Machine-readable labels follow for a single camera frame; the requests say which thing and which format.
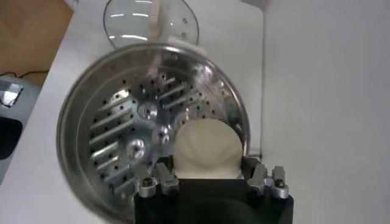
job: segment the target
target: metal bolt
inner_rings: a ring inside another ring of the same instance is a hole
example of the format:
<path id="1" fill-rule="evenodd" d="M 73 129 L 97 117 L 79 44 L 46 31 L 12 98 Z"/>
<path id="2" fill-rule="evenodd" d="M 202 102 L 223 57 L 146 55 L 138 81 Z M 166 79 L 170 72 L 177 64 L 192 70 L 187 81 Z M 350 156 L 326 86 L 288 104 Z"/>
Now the metal bolt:
<path id="1" fill-rule="evenodd" d="M 275 180 L 276 187 L 285 187 L 285 182 L 282 179 Z"/>
<path id="2" fill-rule="evenodd" d="M 153 184 L 153 180 L 150 177 L 144 178 L 142 180 L 143 187 L 150 187 Z"/>

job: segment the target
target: white wall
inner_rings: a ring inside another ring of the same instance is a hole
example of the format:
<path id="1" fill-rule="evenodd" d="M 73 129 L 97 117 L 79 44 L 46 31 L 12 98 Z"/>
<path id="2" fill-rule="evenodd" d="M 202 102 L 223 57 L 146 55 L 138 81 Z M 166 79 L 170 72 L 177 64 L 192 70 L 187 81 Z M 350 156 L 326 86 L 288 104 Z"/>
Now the white wall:
<path id="1" fill-rule="evenodd" d="M 263 153 L 295 223 L 390 223 L 390 1 L 271 0 Z"/>

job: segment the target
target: gray appliance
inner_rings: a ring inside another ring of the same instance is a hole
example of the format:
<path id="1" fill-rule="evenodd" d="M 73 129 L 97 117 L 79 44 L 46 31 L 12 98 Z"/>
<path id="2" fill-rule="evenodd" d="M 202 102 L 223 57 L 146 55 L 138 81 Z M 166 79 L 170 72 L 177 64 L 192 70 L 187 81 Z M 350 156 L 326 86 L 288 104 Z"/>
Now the gray appliance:
<path id="1" fill-rule="evenodd" d="M 40 91 L 27 80 L 0 77 L 0 184 Z"/>

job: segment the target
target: black cable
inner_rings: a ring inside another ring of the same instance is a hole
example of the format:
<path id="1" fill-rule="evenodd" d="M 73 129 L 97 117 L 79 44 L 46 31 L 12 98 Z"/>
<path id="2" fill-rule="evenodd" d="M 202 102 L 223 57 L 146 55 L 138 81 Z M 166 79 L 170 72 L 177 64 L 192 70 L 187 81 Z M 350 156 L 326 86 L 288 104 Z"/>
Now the black cable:
<path id="1" fill-rule="evenodd" d="M 34 73 L 48 73 L 49 70 L 44 70 L 44 71 L 29 71 L 27 73 L 24 73 L 23 75 L 19 76 L 18 78 L 23 78 L 24 76 L 34 74 Z"/>
<path id="2" fill-rule="evenodd" d="M 7 75 L 7 74 L 13 74 L 14 77 L 23 78 L 24 76 L 27 76 L 27 75 L 30 75 L 30 74 L 48 73 L 48 72 L 49 72 L 49 70 L 44 70 L 44 71 L 29 71 L 29 72 L 27 72 L 27 73 L 24 73 L 24 74 L 21 75 L 21 76 L 18 76 L 15 72 L 5 72 L 5 73 L 0 74 L 0 76 Z"/>
<path id="3" fill-rule="evenodd" d="M 7 74 L 13 74 L 13 76 L 16 77 L 16 73 L 14 73 L 14 72 L 5 72 L 5 73 L 0 74 L 0 76 L 4 76 L 4 75 L 7 75 Z"/>

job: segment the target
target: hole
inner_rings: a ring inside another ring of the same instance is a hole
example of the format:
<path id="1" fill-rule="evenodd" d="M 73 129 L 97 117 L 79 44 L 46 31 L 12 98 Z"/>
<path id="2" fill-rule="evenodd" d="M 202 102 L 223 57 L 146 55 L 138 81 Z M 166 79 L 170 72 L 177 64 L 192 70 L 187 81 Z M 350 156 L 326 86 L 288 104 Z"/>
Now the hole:
<path id="1" fill-rule="evenodd" d="M 108 185 L 108 189 L 110 190 L 111 194 L 114 194 L 114 185 Z"/>

